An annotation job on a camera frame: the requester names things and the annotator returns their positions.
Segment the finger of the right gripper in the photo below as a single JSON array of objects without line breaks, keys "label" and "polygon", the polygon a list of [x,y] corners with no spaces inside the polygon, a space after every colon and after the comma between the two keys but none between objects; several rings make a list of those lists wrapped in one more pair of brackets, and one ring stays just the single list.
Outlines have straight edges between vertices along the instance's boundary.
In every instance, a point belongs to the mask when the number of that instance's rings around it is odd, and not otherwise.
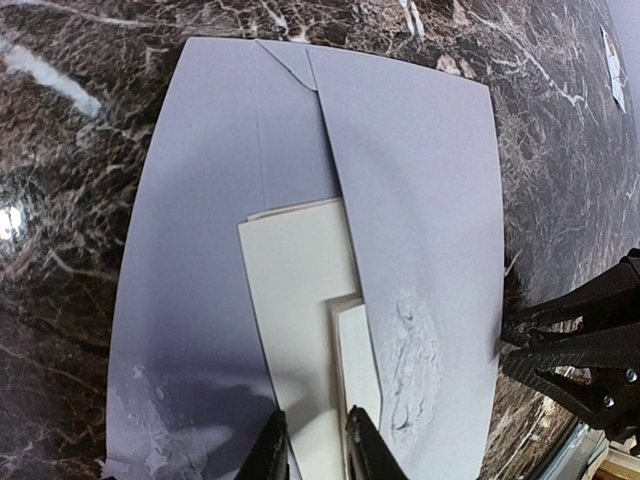
[{"label": "finger of the right gripper", "polygon": [[511,352],[504,374],[623,443],[639,437],[639,351],[548,344]]},{"label": "finger of the right gripper", "polygon": [[621,326],[639,318],[639,250],[626,256],[585,284],[553,300],[537,304],[503,320],[501,338],[526,345],[542,327],[582,319],[582,331]]}]

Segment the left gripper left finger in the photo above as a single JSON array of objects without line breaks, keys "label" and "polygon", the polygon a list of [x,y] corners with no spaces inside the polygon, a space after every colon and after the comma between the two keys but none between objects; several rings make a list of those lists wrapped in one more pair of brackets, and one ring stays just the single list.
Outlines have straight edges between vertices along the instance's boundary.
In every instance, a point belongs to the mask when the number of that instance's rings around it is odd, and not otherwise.
[{"label": "left gripper left finger", "polygon": [[289,479],[286,415],[277,410],[266,421],[235,480]]}]

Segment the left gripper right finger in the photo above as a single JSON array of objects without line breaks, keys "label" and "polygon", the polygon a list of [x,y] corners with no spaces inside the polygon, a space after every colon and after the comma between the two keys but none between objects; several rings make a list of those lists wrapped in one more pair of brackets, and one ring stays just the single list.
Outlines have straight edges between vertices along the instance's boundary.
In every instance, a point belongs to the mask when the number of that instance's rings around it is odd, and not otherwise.
[{"label": "left gripper right finger", "polygon": [[408,480],[364,408],[349,411],[346,441],[350,479]]}]

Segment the beige decorated letter paper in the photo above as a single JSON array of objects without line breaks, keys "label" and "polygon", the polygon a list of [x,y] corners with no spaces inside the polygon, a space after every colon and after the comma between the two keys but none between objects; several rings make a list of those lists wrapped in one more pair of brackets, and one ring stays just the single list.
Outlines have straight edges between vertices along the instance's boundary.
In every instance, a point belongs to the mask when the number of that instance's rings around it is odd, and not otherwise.
[{"label": "beige decorated letter paper", "polygon": [[329,312],[342,417],[363,408],[379,430],[382,394],[364,301],[339,297],[329,302]]}]

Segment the white sticker sheet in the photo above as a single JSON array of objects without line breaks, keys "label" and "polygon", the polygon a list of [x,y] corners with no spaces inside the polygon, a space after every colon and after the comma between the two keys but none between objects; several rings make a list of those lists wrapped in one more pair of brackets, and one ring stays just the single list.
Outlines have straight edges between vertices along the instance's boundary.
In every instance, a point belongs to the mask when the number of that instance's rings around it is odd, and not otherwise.
[{"label": "white sticker sheet", "polygon": [[623,91],[623,83],[621,80],[622,70],[620,58],[618,56],[617,49],[611,35],[603,27],[600,27],[600,31],[604,45],[606,64],[609,72],[612,97],[617,103],[620,110],[625,113],[626,103]]}]

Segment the grey envelope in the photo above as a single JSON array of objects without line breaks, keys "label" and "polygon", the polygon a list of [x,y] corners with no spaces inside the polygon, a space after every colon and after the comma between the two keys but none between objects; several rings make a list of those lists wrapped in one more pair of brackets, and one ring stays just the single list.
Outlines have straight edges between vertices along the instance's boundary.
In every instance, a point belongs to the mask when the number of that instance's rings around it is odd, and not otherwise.
[{"label": "grey envelope", "polygon": [[382,57],[191,38],[118,283],[104,477],[230,479],[280,409],[238,227],[344,205],[382,394],[412,479],[474,479],[488,436],[503,212],[486,86]]}]

